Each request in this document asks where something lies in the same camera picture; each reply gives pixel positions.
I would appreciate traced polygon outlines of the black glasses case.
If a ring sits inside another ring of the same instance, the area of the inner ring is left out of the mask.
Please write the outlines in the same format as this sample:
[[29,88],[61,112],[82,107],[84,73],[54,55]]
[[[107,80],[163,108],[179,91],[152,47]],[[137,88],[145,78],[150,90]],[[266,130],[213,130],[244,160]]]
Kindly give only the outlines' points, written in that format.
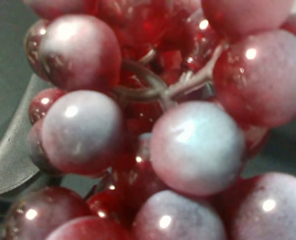
[[28,109],[32,98],[48,85],[35,74],[0,141],[0,196],[23,186],[38,172],[26,149],[26,136],[31,124]]

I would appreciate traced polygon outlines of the red artificial grape bunch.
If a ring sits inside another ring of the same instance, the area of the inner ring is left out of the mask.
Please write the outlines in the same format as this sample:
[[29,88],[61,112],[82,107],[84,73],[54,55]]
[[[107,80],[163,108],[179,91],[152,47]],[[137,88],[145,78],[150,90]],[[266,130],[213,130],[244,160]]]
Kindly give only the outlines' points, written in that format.
[[17,200],[4,240],[296,240],[296,177],[241,173],[296,119],[291,0],[28,0],[24,47],[52,84],[30,156],[100,177],[87,199]]

